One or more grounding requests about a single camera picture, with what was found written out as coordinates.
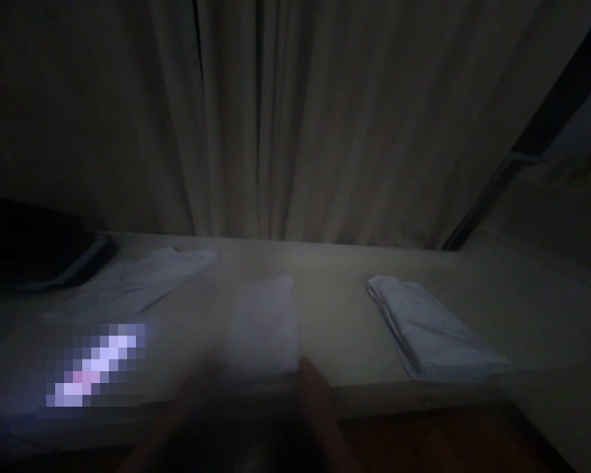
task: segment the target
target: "white sheet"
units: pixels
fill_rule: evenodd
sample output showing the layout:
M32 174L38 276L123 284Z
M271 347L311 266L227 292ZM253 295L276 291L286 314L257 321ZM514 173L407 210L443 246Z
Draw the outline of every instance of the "white sheet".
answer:
M172 246L140 261L121 259L44 311L47 323L97 323L134 315L177 289L217 259L212 250L180 253Z
M510 364L419 284L376 276L368 281L368 292L412 379L480 381Z
M252 379L297 370L299 341L294 280L283 275L241 284L226 350L230 377Z

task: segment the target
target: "white curtain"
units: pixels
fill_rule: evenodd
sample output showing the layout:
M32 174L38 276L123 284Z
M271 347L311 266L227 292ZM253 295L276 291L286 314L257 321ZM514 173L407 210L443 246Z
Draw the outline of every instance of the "white curtain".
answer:
M438 248L590 26L591 0L14 2L0 195L122 231Z

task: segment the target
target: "white towel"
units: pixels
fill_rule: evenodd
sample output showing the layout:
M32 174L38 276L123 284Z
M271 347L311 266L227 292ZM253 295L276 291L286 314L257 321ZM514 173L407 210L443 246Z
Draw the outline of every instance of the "white towel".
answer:
M239 286L226 351L231 377L265 378L297 370L299 342L293 290L294 280L288 275Z
M97 323L137 314L216 259L212 250L179 253L171 246L140 261L121 259L80 286L77 296L47 309L44 320Z
M412 379L477 382L510 364L419 284L376 276L367 289Z

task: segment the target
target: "wooden floor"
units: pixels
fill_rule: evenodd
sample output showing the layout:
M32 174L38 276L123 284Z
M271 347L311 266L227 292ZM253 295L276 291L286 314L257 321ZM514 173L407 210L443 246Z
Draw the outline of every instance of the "wooden floor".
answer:
M345 420L348 444L367 472L549 472L502 407L423 411ZM21 461L7 471L113 472L124 448Z

